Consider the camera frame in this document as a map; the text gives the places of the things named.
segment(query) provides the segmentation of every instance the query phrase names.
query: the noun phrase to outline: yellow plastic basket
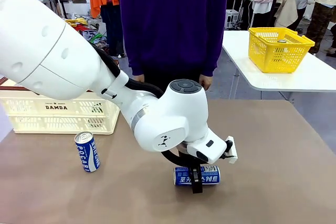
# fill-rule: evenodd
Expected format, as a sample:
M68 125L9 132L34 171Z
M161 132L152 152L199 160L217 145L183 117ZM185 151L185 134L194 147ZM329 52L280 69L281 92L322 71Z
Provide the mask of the yellow plastic basket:
M248 55L264 73L294 72L315 45L314 41L288 28L250 28L249 32Z

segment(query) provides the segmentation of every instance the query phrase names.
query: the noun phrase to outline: hand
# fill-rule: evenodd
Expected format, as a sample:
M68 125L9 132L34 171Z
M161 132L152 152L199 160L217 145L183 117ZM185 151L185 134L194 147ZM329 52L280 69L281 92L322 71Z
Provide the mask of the hand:
M134 79L135 79L135 81L144 83L145 82L145 75L141 74L139 76L134 76Z
M208 90L209 87L211 86L212 84L212 77L210 76L204 76L204 75L200 75L200 85L202 85L202 87L205 89L205 90Z

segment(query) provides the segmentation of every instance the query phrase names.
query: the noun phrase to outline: person's right hand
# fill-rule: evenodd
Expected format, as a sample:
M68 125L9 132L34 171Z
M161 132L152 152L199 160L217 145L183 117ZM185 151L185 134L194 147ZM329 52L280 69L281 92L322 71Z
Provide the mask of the person's right hand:
M145 75L141 74L139 76L134 76L134 79L135 79L135 81L144 83L145 82Z

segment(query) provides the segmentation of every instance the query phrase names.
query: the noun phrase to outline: blue can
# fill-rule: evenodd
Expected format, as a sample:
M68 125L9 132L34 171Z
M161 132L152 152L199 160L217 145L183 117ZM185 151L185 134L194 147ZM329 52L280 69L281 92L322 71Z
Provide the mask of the blue can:
M97 153L96 143L94 142L93 134L88 131L83 131L75 136L75 143L79 157L82 160L82 165L85 171L92 173L100 166Z
M202 184L216 185L220 182L220 171L218 166L201 166ZM187 167L174 168L174 184L177 186L191 185Z

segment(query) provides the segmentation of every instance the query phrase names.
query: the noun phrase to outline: cream plastic crate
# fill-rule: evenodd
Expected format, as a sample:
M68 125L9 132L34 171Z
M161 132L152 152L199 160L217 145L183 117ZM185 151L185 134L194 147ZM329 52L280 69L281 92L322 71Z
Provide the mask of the cream plastic crate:
M0 80L0 101L15 133L76 134L90 131L109 135L114 131L119 108L86 92L69 101L35 94L15 82Z

